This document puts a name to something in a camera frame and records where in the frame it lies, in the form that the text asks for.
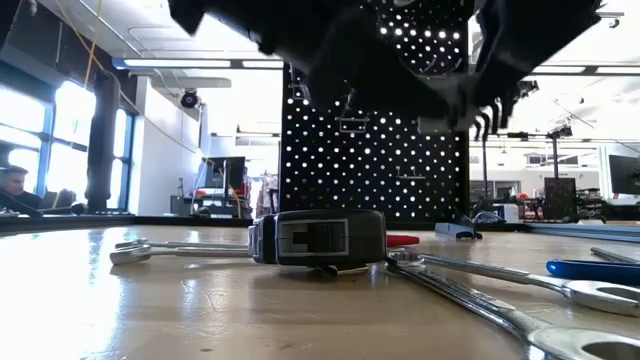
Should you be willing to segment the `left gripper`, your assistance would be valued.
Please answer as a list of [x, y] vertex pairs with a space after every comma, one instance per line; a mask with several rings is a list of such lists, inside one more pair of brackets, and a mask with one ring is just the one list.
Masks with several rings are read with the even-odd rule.
[[171, 18], [188, 34], [209, 16], [276, 55], [319, 88], [319, 108], [337, 111], [347, 96], [356, 110], [442, 119], [450, 103], [383, 49], [374, 8], [361, 1], [170, 0]]

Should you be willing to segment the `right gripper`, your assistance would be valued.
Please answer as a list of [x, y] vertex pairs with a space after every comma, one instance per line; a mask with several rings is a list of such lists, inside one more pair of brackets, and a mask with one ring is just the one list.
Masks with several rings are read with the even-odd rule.
[[480, 110], [600, 21], [599, 0], [485, 0], [476, 72], [453, 74], [449, 127], [469, 128]]

